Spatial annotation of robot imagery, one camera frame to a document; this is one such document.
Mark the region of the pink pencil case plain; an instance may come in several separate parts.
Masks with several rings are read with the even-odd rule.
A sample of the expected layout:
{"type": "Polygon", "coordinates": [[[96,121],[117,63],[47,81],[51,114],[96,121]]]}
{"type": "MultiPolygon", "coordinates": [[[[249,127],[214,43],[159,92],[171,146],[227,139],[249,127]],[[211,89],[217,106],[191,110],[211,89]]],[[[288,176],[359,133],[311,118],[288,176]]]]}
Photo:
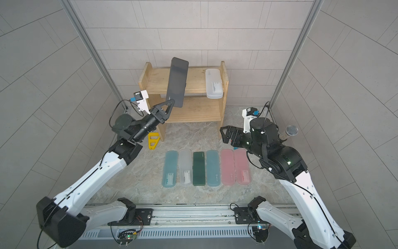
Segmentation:
{"type": "Polygon", "coordinates": [[[221,151],[221,182],[226,186],[236,182],[234,152],[230,149],[221,151]]]}

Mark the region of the light blue pencil case bottom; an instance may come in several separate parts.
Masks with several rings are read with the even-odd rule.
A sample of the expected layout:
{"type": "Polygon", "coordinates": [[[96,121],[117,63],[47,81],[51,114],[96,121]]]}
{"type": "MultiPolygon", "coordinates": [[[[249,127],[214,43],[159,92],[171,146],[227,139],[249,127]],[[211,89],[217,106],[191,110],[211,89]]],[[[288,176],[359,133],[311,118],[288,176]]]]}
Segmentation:
{"type": "Polygon", "coordinates": [[[217,150],[208,150],[206,152],[206,172],[207,185],[210,187],[218,187],[221,183],[221,173],[219,153],[217,150]]]}

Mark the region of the pink pencil case with label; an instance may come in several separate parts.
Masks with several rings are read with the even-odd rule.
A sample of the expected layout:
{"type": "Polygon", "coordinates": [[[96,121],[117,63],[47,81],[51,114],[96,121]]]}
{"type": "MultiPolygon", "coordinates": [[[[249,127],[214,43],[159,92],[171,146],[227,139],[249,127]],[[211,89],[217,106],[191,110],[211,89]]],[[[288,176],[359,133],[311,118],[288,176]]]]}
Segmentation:
{"type": "Polygon", "coordinates": [[[234,150],[236,180],[241,185],[249,185],[251,182],[249,161],[244,149],[234,150]]]}

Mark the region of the black pencil case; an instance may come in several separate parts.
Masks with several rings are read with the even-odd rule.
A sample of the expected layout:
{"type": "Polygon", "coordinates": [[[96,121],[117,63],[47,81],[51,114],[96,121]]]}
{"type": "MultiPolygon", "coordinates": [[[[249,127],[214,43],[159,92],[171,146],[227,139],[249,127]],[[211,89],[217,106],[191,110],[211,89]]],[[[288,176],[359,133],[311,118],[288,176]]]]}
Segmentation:
{"type": "Polygon", "coordinates": [[[182,108],[187,84],[189,62],[174,57],[171,61],[166,100],[174,100],[174,107],[182,108]]]}

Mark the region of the clear white pencil case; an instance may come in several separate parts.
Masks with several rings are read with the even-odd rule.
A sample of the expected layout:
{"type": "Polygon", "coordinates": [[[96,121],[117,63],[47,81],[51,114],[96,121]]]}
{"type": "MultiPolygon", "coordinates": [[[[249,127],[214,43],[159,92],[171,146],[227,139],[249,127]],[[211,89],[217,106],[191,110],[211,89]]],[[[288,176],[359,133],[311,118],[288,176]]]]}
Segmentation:
{"type": "Polygon", "coordinates": [[[192,151],[190,149],[182,149],[179,152],[179,173],[180,173],[180,184],[184,186],[192,185],[193,183],[193,159],[192,151]]]}
{"type": "Polygon", "coordinates": [[[223,97],[223,86],[220,70],[208,68],[205,70],[206,96],[209,99],[220,99],[223,97]]]}

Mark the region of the dark green pencil case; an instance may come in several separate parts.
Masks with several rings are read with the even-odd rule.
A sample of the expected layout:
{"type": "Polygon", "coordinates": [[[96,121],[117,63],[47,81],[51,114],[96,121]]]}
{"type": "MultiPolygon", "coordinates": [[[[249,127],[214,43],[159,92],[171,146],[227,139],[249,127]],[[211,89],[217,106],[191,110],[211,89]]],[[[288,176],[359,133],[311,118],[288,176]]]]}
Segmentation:
{"type": "Polygon", "coordinates": [[[193,185],[205,185],[205,154],[203,151],[193,153],[193,185]]]}

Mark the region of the light teal pencil case top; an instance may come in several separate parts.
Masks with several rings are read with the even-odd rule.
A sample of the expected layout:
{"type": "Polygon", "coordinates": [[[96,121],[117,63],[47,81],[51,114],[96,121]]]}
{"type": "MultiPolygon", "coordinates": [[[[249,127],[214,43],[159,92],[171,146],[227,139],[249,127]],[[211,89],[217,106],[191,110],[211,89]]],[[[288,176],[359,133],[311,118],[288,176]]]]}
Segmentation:
{"type": "Polygon", "coordinates": [[[176,185],[178,166],[178,152],[175,150],[167,151],[163,168],[162,186],[171,188],[176,185]]]}

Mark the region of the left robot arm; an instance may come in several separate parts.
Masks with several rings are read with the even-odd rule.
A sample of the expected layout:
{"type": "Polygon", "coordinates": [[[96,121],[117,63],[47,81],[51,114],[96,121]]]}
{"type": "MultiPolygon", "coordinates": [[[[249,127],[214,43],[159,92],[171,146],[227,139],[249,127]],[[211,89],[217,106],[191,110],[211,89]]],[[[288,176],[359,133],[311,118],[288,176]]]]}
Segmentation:
{"type": "Polygon", "coordinates": [[[173,99],[157,104],[141,120],[120,115],[112,131],[118,140],[84,176],[54,198],[43,197],[36,205],[40,231],[57,246],[67,248],[86,231],[104,224],[133,224],[136,205],[126,198],[90,211],[86,204],[114,175],[128,166],[142,150],[141,142],[171,114],[173,99]]]}

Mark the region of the wooden two-tier shelf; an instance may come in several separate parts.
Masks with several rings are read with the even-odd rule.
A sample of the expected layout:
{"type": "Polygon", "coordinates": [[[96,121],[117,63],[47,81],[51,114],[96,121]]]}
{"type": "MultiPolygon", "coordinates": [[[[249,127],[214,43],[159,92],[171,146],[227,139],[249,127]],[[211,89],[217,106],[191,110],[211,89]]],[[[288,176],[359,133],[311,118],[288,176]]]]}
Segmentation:
{"type": "MultiPolygon", "coordinates": [[[[157,126],[161,141],[165,139],[166,125],[168,123],[216,121],[218,127],[222,127],[229,88],[226,64],[221,61],[218,67],[223,87],[223,97],[220,99],[209,99],[206,96],[206,69],[205,67],[191,67],[188,69],[185,88],[187,95],[184,97],[183,107],[174,107],[168,121],[157,126]]],[[[140,90],[148,92],[149,99],[147,103],[149,107],[165,101],[163,95],[167,92],[169,74],[169,68],[153,68],[150,62],[145,64],[138,85],[140,90]]]]}

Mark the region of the right green circuit board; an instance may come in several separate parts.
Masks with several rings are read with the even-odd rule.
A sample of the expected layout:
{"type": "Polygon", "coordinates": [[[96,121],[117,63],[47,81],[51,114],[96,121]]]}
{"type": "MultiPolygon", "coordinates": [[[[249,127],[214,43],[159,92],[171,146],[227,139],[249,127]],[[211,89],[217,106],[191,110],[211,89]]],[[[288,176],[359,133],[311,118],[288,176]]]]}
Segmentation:
{"type": "Polygon", "coordinates": [[[256,243],[265,243],[269,237],[269,230],[267,227],[257,225],[250,226],[251,233],[250,236],[256,241],[256,243]]]}

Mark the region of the green circuit board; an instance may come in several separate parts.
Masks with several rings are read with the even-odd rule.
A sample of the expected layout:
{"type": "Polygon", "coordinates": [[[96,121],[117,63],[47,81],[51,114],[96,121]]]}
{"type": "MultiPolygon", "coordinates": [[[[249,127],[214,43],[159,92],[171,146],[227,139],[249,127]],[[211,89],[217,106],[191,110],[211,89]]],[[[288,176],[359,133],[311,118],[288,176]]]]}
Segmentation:
{"type": "Polygon", "coordinates": [[[134,241],[138,236],[138,233],[135,229],[128,229],[125,231],[122,231],[118,234],[118,240],[119,240],[119,247],[125,246],[128,247],[128,245],[134,241]]]}
{"type": "Polygon", "coordinates": [[[250,236],[256,241],[256,243],[265,243],[269,237],[269,230],[267,227],[257,225],[250,226],[251,233],[250,236]]]}

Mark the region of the left green circuit board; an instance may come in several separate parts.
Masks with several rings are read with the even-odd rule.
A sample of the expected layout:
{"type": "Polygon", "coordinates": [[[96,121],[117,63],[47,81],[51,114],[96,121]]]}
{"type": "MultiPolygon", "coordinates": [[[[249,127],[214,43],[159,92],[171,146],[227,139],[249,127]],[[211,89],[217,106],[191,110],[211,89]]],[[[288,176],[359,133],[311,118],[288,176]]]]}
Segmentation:
{"type": "Polygon", "coordinates": [[[119,247],[125,246],[128,247],[128,245],[134,241],[138,236],[138,233],[135,229],[128,229],[125,231],[122,231],[118,234],[118,240],[119,240],[119,247]]]}

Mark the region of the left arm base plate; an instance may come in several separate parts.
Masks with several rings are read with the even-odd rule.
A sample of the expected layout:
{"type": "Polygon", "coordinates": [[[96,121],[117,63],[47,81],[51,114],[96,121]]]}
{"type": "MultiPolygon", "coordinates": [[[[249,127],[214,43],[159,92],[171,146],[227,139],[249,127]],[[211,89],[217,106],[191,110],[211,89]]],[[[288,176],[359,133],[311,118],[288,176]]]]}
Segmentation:
{"type": "Polygon", "coordinates": [[[108,223],[108,226],[149,226],[153,209],[128,208],[125,216],[119,221],[108,223]]]}

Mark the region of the left aluminium corner post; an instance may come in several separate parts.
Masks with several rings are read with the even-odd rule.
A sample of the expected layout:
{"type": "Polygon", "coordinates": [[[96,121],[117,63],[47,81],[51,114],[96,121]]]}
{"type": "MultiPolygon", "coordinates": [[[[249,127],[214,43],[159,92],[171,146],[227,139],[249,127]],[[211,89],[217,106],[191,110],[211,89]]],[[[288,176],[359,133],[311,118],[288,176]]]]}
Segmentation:
{"type": "Polygon", "coordinates": [[[117,89],[111,75],[109,74],[107,68],[105,67],[104,61],[100,57],[98,51],[96,50],[92,40],[90,39],[82,21],[79,19],[75,8],[73,7],[71,1],[60,0],[60,4],[63,7],[66,15],[68,16],[69,20],[71,21],[72,25],[74,26],[76,32],[78,33],[79,37],[81,38],[84,46],[88,50],[91,58],[93,59],[95,65],[97,66],[99,72],[103,76],[104,80],[110,87],[112,93],[116,97],[118,101],[122,101],[122,96],[117,89]]]}

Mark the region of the aluminium corner post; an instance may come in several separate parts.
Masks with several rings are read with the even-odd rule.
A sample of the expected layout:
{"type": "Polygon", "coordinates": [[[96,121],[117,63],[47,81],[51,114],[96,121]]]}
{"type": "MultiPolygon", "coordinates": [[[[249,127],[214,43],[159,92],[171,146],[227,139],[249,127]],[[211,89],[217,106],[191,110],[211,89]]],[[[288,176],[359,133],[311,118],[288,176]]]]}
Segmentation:
{"type": "Polygon", "coordinates": [[[285,67],[285,69],[284,69],[284,71],[282,73],[282,76],[281,76],[281,78],[280,78],[280,80],[278,82],[276,90],[275,90],[275,92],[274,92],[274,94],[273,94],[273,96],[271,98],[270,106],[269,106],[270,109],[273,108],[273,106],[275,105],[275,103],[276,103],[276,101],[277,101],[277,99],[278,99],[278,97],[279,97],[279,95],[280,95],[280,93],[282,91],[282,88],[283,88],[283,86],[284,86],[284,84],[285,84],[285,82],[286,82],[286,80],[287,80],[287,78],[289,76],[290,71],[292,70],[292,68],[294,66],[295,60],[297,59],[297,57],[298,57],[298,55],[300,53],[300,50],[302,49],[302,47],[304,45],[304,42],[305,42],[306,38],[308,37],[308,34],[309,34],[310,30],[311,30],[311,27],[312,27],[317,15],[318,15],[319,11],[320,11],[320,8],[321,8],[322,4],[323,4],[323,0],[315,0],[313,2],[313,4],[312,4],[311,8],[310,8],[308,16],[307,16],[307,18],[306,18],[306,20],[304,22],[304,25],[303,25],[300,33],[299,33],[299,36],[298,36],[297,41],[295,43],[295,46],[294,46],[294,48],[292,50],[292,53],[291,53],[291,55],[289,57],[289,60],[288,60],[287,64],[286,64],[286,67],[285,67]]]}
{"type": "Polygon", "coordinates": [[[90,39],[82,21],[79,19],[75,8],[73,7],[71,1],[60,0],[60,4],[63,7],[66,15],[68,16],[69,20],[71,21],[72,25],[74,26],[76,32],[78,33],[79,37],[81,38],[84,46],[88,50],[91,58],[93,59],[95,65],[97,66],[99,72],[103,76],[104,80],[110,87],[112,93],[116,97],[118,101],[122,101],[122,96],[117,89],[111,75],[109,74],[107,68],[105,67],[104,61],[100,57],[98,51],[96,50],[92,40],[90,39]]]}

